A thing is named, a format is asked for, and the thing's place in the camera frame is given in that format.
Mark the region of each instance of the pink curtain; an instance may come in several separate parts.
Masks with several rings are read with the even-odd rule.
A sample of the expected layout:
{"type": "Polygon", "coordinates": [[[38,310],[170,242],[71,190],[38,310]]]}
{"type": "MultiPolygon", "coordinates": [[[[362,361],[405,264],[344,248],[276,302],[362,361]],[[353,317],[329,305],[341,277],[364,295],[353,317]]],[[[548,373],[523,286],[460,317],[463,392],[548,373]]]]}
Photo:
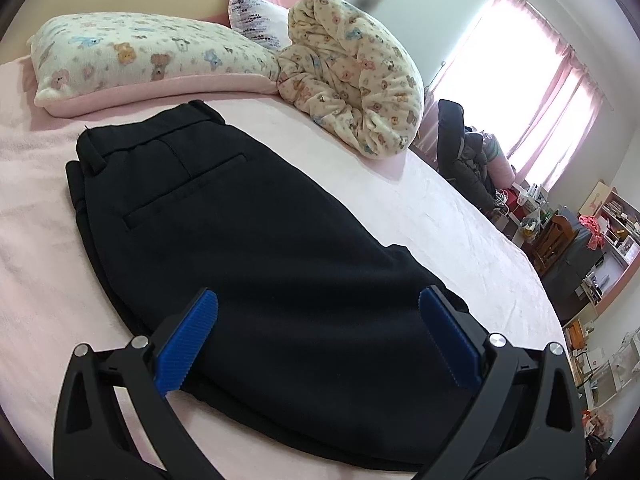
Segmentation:
{"type": "Polygon", "coordinates": [[[437,103],[494,133],[516,180],[550,189],[595,120],[603,95],[572,47],[525,0],[493,0],[425,92],[413,149],[435,167],[437,103]]]}

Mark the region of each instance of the bookshelf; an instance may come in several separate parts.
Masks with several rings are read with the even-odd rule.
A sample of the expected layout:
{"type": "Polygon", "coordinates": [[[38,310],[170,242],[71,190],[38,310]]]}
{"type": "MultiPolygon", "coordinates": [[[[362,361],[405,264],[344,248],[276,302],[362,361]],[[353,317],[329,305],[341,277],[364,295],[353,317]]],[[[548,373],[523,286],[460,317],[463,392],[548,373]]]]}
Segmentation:
{"type": "Polygon", "coordinates": [[[640,267],[640,210],[612,188],[594,216],[603,218],[607,224],[604,230],[604,263],[592,272],[596,282],[606,284],[590,287],[591,293],[588,294],[600,315],[640,267]]]}

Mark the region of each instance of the back pocket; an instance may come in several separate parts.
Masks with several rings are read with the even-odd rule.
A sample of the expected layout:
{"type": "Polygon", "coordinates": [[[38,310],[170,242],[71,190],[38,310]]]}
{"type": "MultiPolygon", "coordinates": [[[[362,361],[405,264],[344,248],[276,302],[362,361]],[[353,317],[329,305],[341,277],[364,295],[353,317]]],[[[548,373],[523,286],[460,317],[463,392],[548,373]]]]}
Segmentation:
{"type": "Polygon", "coordinates": [[[185,183],[180,184],[180,186],[168,193],[156,197],[151,202],[134,209],[130,213],[124,215],[122,219],[129,229],[133,229],[145,222],[147,219],[160,214],[162,210],[168,206],[180,202],[180,200],[183,200],[189,195],[197,192],[199,189],[202,189],[207,184],[219,178],[220,174],[226,173],[244,162],[246,162],[246,157],[244,154],[239,153],[214,168],[211,168],[200,175],[191,177],[185,183]]]}

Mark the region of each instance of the rolled blanket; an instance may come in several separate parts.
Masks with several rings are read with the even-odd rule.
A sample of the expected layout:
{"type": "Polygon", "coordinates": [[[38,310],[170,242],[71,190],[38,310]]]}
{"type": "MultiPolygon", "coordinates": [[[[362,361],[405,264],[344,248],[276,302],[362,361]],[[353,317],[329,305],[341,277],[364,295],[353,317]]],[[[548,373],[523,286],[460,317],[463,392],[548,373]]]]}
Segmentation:
{"type": "Polygon", "coordinates": [[[278,56],[284,100],[370,158],[411,144],[422,78],[380,22],[344,0],[301,0],[289,11],[289,37],[278,56]]]}

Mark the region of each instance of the wooden chair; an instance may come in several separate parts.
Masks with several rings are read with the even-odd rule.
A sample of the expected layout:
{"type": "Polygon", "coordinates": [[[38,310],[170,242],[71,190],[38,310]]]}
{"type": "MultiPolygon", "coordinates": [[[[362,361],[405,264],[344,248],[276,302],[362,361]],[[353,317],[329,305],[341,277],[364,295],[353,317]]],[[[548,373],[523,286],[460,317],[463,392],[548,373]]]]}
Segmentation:
{"type": "Polygon", "coordinates": [[[542,278],[571,245],[578,231],[560,215],[553,215],[545,229],[538,235],[527,253],[538,276],[542,278]]]}

